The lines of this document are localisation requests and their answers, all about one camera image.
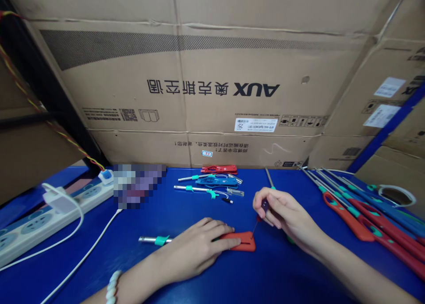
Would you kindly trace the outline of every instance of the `power strip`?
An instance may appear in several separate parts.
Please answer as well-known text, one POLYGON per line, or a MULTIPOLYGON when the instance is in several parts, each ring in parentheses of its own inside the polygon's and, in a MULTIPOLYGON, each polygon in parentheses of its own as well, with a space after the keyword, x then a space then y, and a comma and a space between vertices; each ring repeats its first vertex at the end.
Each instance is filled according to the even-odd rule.
MULTIPOLYGON (((71 194, 84 213, 113 195, 113 183, 104 185, 99 178, 71 194)), ((80 217, 77 209, 60 214, 46 206, 0 230, 0 267, 12 262, 40 242, 80 217)))

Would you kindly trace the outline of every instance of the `bracelet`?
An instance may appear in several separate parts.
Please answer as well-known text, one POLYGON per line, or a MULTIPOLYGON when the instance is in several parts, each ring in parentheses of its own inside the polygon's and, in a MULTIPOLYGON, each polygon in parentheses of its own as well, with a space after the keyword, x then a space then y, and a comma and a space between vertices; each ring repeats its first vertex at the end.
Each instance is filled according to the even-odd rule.
POLYGON ((121 271, 115 271, 109 280, 108 287, 106 288, 106 304, 115 304, 116 302, 116 285, 118 284, 118 279, 120 278, 120 275, 121 271))

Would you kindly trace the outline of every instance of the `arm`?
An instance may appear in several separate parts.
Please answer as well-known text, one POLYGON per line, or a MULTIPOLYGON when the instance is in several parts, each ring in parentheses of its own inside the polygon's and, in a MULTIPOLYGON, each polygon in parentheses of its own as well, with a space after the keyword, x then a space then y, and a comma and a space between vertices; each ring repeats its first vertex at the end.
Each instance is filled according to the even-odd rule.
MULTIPOLYGON (((235 228, 211 218, 195 223, 119 278, 115 294, 117 303, 140 304, 167 284, 201 274, 222 251, 240 244, 239 238, 212 242, 234 231, 235 228)), ((105 304, 106 292, 105 287, 83 304, 105 304)))
POLYGON ((306 253, 325 265, 362 303, 419 303, 414 297, 326 235, 289 193, 263 188, 253 207, 269 225, 285 231, 306 253), (267 199, 267 214, 261 201, 267 199))

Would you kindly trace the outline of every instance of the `hand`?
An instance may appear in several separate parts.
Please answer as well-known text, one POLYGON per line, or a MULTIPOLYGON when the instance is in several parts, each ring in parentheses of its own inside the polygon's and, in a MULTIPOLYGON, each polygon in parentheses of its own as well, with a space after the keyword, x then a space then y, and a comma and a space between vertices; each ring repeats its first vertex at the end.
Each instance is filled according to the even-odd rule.
POLYGON ((222 251, 238 246, 240 238, 212 242, 223 234, 234 232, 222 221, 204 218, 155 251, 158 272, 165 284, 187 280, 210 267, 222 251))
POLYGON ((255 194, 252 205, 265 222, 283 229, 303 251, 319 260, 316 250, 320 244, 330 238, 293 196, 264 187, 255 194), (266 214, 261 208, 263 199, 267 199, 270 205, 266 214))

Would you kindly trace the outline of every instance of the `red and yellow wire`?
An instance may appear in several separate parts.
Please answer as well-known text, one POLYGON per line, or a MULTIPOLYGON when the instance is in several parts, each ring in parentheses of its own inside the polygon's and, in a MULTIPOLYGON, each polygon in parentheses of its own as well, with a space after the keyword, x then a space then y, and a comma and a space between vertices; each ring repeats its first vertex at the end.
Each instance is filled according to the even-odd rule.
MULTIPOLYGON (((19 17, 21 19, 23 19, 20 15, 12 12, 12 11, 0 11, 0 21, 3 19, 3 17, 8 16, 8 15, 12 15, 12 16, 16 16, 19 17)), ((30 104, 32 104, 32 106, 34 107, 34 109, 37 112, 42 112, 43 110, 40 109, 39 106, 37 106, 35 104, 34 101, 31 100, 30 95, 28 94, 28 92, 25 90, 23 84, 21 83, 18 75, 16 74, 14 68, 13 68, 13 64, 12 61, 10 60, 10 57, 8 56, 8 54, 6 53, 6 51, 4 50, 3 46, 0 44, 0 54, 4 59, 4 62, 6 64, 6 67, 8 68, 9 72, 11 73, 13 80, 15 81, 16 86, 19 88, 19 90, 21 90, 23 92, 23 94, 25 95, 25 97, 27 98, 28 102, 30 104)), ((56 125, 54 125, 53 123, 51 123, 50 121, 46 121, 46 123, 48 123, 52 129, 57 132, 58 134, 60 134, 62 137, 64 137, 68 142, 72 143, 74 146, 77 147, 77 149, 87 158, 90 160, 91 163, 96 164, 101 171, 105 171, 105 168, 103 165, 101 165, 99 162, 97 162, 95 159, 93 159, 92 157, 90 157, 88 155, 88 153, 86 151, 84 151, 84 149, 82 147, 80 147, 72 138, 70 138, 69 136, 67 136, 66 134, 64 134, 63 132, 61 132, 61 130, 59 130, 57 128, 56 125)))

